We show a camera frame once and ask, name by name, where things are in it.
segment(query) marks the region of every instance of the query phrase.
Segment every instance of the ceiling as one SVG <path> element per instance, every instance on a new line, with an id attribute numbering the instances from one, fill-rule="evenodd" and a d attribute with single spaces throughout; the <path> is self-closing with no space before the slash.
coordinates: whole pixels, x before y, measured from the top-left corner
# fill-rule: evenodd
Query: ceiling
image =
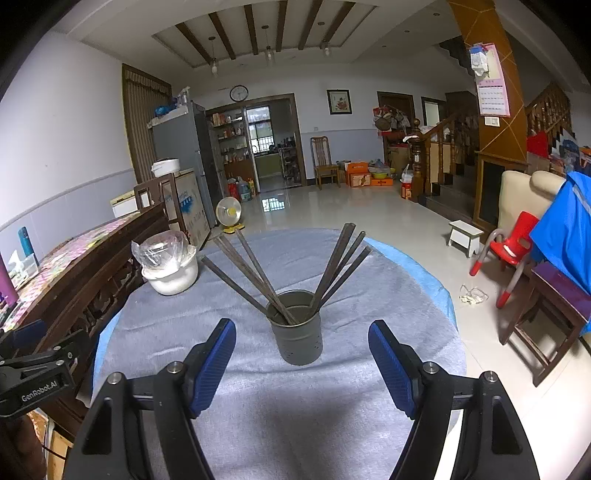
<path id="1" fill-rule="evenodd" d="M 377 40 L 360 60 L 404 57 L 461 35 L 447 0 L 436 0 Z"/>
<path id="2" fill-rule="evenodd" d="M 209 68 L 206 57 L 212 56 L 212 52 L 220 61 L 220 73 L 223 74 L 263 66 L 264 55 L 253 55 L 244 6 L 252 7 L 254 36 L 258 51 L 262 52 L 267 38 L 270 46 L 277 48 L 282 3 L 257 0 L 250 4 L 244 0 L 81 0 L 55 30 L 171 83 L 182 83 L 194 78 L 195 72 Z M 288 0 L 277 63 L 354 62 L 392 29 L 432 3 L 433 0 Z M 346 15 L 337 23 L 330 38 L 332 54 L 325 58 L 320 43 L 333 22 L 339 20 L 343 9 Z M 230 59 L 223 36 L 210 14 L 217 15 L 235 60 Z M 189 32 L 193 41 L 179 30 L 177 25 L 180 24 L 185 25 L 181 28 Z M 269 25 L 267 37 L 261 28 L 263 25 Z M 303 35 L 306 25 L 310 26 L 309 33 Z M 211 36 L 216 37 L 213 45 L 208 40 Z M 205 56 L 195 48 L 195 41 Z"/>
<path id="3" fill-rule="evenodd" d="M 278 65 L 387 61 L 460 34 L 446 0 L 80 0 L 54 29 L 178 86 L 208 75 L 207 57 L 212 54 L 220 61 L 220 74 L 264 67 L 264 55 L 253 54 L 246 9 L 252 9 L 256 50 L 263 52 L 267 44 L 278 49 L 282 5 Z M 495 5 L 507 31 L 563 87 L 591 90 L 565 46 L 527 7 L 517 0 L 495 0 Z M 217 28 L 211 14 L 219 19 Z M 336 20 L 342 21 L 330 38 L 327 58 L 319 47 Z M 184 25 L 192 41 L 178 25 Z M 266 37 L 263 25 L 269 26 Z M 211 36 L 216 37 L 213 45 Z"/>
<path id="4" fill-rule="evenodd" d="M 312 0 L 288 1 L 285 3 L 284 28 L 279 50 L 298 48 L 312 4 Z M 368 14 L 377 7 L 363 3 L 335 0 L 323 1 L 311 22 L 311 29 L 305 39 L 304 48 L 320 47 L 320 43 L 332 25 L 333 20 L 343 8 L 345 9 L 343 10 L 345 17 L 330 39 L 331 46 L 341 47 L 355 29 L 367 18 Z M 218 11 L 217 17 L 221 22 L 223 33 L 228 37 L 228 43 L 231 51 L 235 53 L 235 57 L 252 55 L 254 51 L 244 7 L 239 6 Z M 279 18 L 279 1 L 261 2 L 252 5 L 252 28 L 256 36 L 257 52 L 264 50 L 267 45 L 272 46 L 273 50 L 278 47 Z M 184 23 L 209 55 L 216 57 L 218 60 L 230 58 L 228 49 L 222 42 L 220 32 L 216 30 L 210 15 L 201 15 Z M 155 36 L 191 67 L 208 63 L 175 25 L 156 33 Z M 213 41 L 208 40 L 211 37 L 215 37 L 215 39 Z"/>

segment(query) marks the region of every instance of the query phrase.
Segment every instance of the wooden stool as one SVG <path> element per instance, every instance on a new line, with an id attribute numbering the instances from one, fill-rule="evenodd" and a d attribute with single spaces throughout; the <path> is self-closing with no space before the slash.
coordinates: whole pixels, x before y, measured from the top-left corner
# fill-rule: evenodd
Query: wooden stool
<path id="1" fill-rule="evenodd" d="M 548 359 L 534 343 L 521 325 L 533 321 L 542 310 L 552 322 L 566 335 L 565 340 Z M 534 374 L 537 387 L 558 365 L 587 325 L 591 315 L 591 296 L 575 285 L 550 262 L 542 263 L 531 271 L 530 284 L 523 308 L 501 333 L 501 343 L 505 345 L 513 332 L 525 343 L 543 366 L 541 372 Z"/>
<path id="2" fill-rule="evenodd" d="M 455 222 L 449 222 L 452 227 L 452 231 L 449 234 L 449 240 L 447 246 L 449 247 L 452 242 L 463 246 L 467 249 L 466 256 L 470 258 L 472 254 L 478 254 L 480 252 L 480 236 L 484 233 L 479 228 L 470 225 L 461 220 Z"/>

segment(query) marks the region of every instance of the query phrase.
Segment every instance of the orange box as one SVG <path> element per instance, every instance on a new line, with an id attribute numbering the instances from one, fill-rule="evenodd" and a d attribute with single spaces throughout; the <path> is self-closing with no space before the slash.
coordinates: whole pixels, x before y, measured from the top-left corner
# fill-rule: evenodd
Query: orange box
<path id="1" fill-rule="evenodd" d="M 371 173 L 349 173 L 349 187 L 369 187 L 371 186 Z"/>
<path id="2" fill-rule="evenodd" d="M 369 167 L 369 163 L 366 161 L 347 163 L 346 167 L 345 167 L 347 169 L 345 183 L 350 187 L 351 184 L 349 183 L 349 176 L 353 173 L 356 173 L 356 174 L 368 173 L 369 172 L 368 167 Z"/>
<path id="3" fill-rule="evenodd" d="M 392 179 L 371 179 L 372 187 L 391 187 L 392 185 L 394 185 Z"/>
<path id="4" fill-rule="evenodd" d="M 358 161 L 347 163 L 347 173 L 367 173 L 369 163 L 366 161 Z"/>

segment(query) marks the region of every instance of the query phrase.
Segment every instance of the framed picture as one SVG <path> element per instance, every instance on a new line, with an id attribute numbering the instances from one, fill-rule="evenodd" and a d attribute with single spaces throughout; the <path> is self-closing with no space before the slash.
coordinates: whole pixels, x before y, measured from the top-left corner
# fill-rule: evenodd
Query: framed picture
<path id="1" fill-rule="evenodd" d="M 329 97 L 329 108 L 331 115 L 350 115 L 351 97 L 348 90 L 326 90 Z"/>

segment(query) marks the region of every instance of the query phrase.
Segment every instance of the wooden chair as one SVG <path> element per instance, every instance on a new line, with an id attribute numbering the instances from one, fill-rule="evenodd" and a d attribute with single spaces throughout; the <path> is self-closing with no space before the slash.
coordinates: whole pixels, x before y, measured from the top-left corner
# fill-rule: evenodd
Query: wooden chair
<path id="1" fill-rule="evenodd" d="M 310 138 L 310 148 L 312 150 L 312 162 L 314 164 L 314 178 L 316 185 L 322 190 L 322 177 L 331 177 L 333 183 L 336 180 L 340 188 L 339 166 L 333 165 L 330 158 L 330 147 L 328 137 Z"/>
<path id="2" fill-rule="evenodd" d="M 521 327 L 528 320 L 532 322 L 540 310 L 566 335 L 551 359 L 542 353 Z M 534 375 L 534 386 L 537 387 L 584 333 L 590 316 L 591 296 L 550 262 L 544 262 L 531 270 L 525 303 L 507 329 L 501 333 L 500 340 L 505 345 L 511 334 L 515 333 L 539 360 L 543 368 Z"/>
<path id="3" fill-rule="evenodd" d="M 172 209 L 169 208 L 170 204 L 168 206 L 166 205 L 164 185 L 167 183 L 170 184 L 170 193 L 173 200 L 174 211 L 171 211 Z M 168 217 L 168 225 L 177 224 L 178 229 L 181 232 L 184 232 L 185 235 L 187 235 L 187 238 L 189 238 L 187 228 L 184 224 L 183 214 L 181 213 L 181 206 L 178 202 L 177 184 L 174 180 L 174 173 L 168 173 L 161 177 L 156 177 L 155 179 L 140 183 L 134 187 L 134 193 L 135 202 L 140 212 L 146 211 L 152 205 L 156 205 L 157 203 L 163 203 L 164 211 Z"/>

